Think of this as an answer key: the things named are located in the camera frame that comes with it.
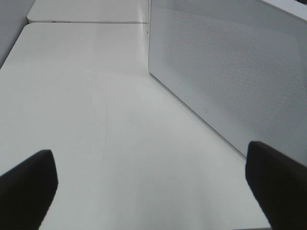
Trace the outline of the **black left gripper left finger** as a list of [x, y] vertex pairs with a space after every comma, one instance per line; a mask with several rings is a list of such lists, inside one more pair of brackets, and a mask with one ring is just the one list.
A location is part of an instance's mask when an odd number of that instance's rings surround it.
[[37, 230], [58, 188], [51, 150], [41, 150], [0, 176], [0, 228]]

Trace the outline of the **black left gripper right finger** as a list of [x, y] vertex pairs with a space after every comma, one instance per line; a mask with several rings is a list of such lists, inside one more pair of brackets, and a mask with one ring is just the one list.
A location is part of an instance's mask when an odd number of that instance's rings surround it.
[[248, 145], [245, 178], [273, 230], [307, 228], [307, 168], [269, 145]]

